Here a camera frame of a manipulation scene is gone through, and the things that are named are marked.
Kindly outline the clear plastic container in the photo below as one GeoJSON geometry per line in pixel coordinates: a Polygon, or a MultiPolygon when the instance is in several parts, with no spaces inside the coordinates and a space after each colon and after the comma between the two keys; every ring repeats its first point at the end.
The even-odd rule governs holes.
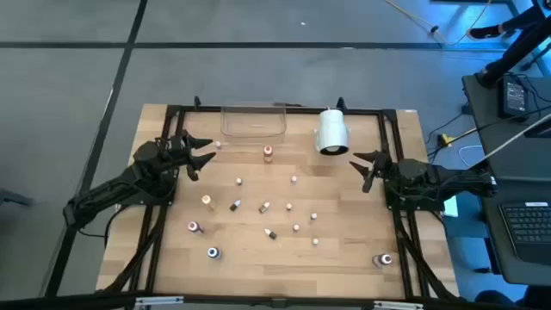
{"type": "Polygon", "coordinates": [[[268,138],[287,130],[286,109],[281,106],[225,106],[220,131],[232,138],[268,138]]]}

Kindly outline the black keyboard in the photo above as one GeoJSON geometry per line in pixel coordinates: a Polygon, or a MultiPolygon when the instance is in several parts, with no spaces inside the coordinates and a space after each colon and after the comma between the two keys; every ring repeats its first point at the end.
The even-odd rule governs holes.
{"type": "Polygon", "coordinates": [[[551,266],[551,202],[505,202],[498,209],[516,256],[551,266]]]}

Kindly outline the grey furniture foot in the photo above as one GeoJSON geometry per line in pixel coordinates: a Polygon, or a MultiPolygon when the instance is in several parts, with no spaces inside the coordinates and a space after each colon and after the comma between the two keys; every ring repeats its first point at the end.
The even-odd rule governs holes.
{"type": "Polygon", "coordinates": [[[0,189],[0,205],[4,204],[5,202],[13,202],[29,207],[33,204],[34,201],[24,195],[20,195],[6,189],[0,189]]]}

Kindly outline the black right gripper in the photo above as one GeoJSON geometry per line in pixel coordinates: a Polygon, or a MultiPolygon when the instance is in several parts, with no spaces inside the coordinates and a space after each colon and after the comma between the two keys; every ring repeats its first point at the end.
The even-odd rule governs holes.
{"type": "Polygon", "coordinates": [[[358,163],[350,161],[350,165],[358,171],[363,178],[372,177],[373,180],[375,178],[389,178],[389,174],[393,168],[393,161],[388,152],[354,152],[353,155],[372,164],[372,170],[370,171],[367,166],[362,166],[358,163]]]}

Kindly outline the black power supply box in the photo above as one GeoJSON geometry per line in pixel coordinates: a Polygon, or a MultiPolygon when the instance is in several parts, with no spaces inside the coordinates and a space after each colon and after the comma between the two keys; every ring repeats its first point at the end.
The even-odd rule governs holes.
{"type": "Polygon", "coordinates": [[[512,76],[503,76],[498,82],[498,117],[522,122],[528,116],[525,88],[512,76]]]}

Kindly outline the person's leg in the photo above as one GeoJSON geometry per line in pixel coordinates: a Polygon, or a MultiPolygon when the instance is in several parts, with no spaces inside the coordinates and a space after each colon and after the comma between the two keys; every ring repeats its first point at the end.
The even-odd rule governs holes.
{"type": "Polygon", "coordinates": [[[525,30],[533,26],[537,26],[545,19],[545,14],[539,6],[534,5],[523,13],[511,18],[507,22],[503,22],[498,26],[501,33],[511,32],[513,30],[525,30]]]}

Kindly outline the black aluminium table frame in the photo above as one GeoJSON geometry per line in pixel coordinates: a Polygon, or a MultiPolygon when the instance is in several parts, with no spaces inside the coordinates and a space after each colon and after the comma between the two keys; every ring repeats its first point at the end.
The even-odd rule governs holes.
{"type": "Polygon", "coordinates": [[[337,299],[400,299],[430,291],[414,264],[403,277],[382,182],[375,180],[363,193],[362,177],[350,165],[358,162],[354,152],[395,145],[388,118],[347,114],[350,149],[326,156],[314,145],[313,129],[319,126],[315,108],[289,109],[286,132],[268,138],[225,136],[220,111],[212,106],[186,110],[186,129],[220,141],[222,147],[207,147],[216,156],[201,169],[198,181],[179,179],[159,254],[145,256],[140,288],[184,295],[337,299]],[[273,148],[271,163],[263,159],[265,146],[273,148]],[[297,176],[296,184],[291,176],[297,176]],[[204,195],[215,200],[215,211],[201,203],[204,195]],[[241,203],[232,212],[236,200],[241,203]],[[270,206],[260,214],[265,202],[270,206]],[[318,218],[310,220],[311,213],[318,218]],[[190,221],[198,222],[204,233],[192,233],[190,221]],[[294,224],[300,226],[298,232],[294,224]],[[277,238],[270,239],[264,228],[277,238]],[[210,247],[220,248],[220,259],[208,256],[210,247]],[[382,253],[393,262],[379,268],[372,258],[382,253]]]}

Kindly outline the black side desk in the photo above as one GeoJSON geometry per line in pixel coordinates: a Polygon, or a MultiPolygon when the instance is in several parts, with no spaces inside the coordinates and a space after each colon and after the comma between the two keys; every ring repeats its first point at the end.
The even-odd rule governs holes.
{"type": "MultiPolygon", "coordinates": [[[[485,154],[525,129],[498,118],[498,90],[487,89],[475,76],[462,78],[485,154]]],[[[531,77],[542,98],[541,116],[551,113],[551,77],[531,77]]],[[[498,206],[505,202],[551,202],[551,137],[521,136],[484,162],[497,182],[497,193],[481,200],[499,273],[512,284],[551,286],[551,266],[520,260],[511,245],[498,206]]]]}

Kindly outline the person's shoe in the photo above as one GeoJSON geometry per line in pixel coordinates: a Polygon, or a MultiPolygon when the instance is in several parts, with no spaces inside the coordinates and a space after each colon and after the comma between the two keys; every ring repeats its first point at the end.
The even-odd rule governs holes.
{"type": "Polygon", "coordinates": [[[499,37],[503,29],[499,25],[485,28],[470,28],[467,31],[467,37],[472,40],[486,40],[499,37]]]}

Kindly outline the black crossbar with silver brackets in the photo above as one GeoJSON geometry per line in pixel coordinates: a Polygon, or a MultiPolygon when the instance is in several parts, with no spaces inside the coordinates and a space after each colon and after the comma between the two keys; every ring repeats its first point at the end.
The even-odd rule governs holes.
{"type": "Polygon", "coordinates": [[[146,291],[94,293],[0,301],[0,310],[113,310],[180,304],[249,305],[275,310],[289,307],[360,307],[365,310],[551,310],[547,307],[506,306],[463,299],[412,297],[404,300],[228,297],[217,295],[149,294],[146,291]]]}

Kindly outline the silver metal rod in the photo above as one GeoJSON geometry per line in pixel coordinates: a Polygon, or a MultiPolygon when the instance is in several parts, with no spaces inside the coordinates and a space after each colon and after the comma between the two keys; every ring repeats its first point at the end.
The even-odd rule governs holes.
{"type": "Polygon", "coordinates": [[[481,169],[484,166],[485,161],[487,161],[489,158],[491,158],[493,155],[497,154],[498,152],[501,152],[505,147],[507,147],[513,141],[517,140],[521,136],[525,136],[527,133],[535,132],[537,128],[544,127],[544,124],[547,126],[548,123],[551,125],[551,113],[544,116],[539,121],[536,121],[535,123],[529,125],[525,129],[523,129],[521,132],[516,133],[514,136],[509,138],[506,142],[503,142],[501,145],[496,147],[490,153],[485,155],[485,157],[483,157],[483,159],[481,159],[479,162],[477,162],[476,164],[470,166],[469,169],[470,170],[481,169]]]}

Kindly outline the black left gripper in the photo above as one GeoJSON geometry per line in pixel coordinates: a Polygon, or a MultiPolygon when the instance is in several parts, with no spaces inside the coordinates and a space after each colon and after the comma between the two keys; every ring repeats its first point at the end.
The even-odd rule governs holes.
{"type": "Polygon", "coordinates": [[[212,139],[195,138],[188,132],[181,132],[168,139],[163,139],[161,146],[164,168],[170,170],[185,165],[189,171],[200,171],[216,156],[216,153],[210,152],[195,156],[191,155],[191,150],[201,149],[213,142],[212,139]]]}

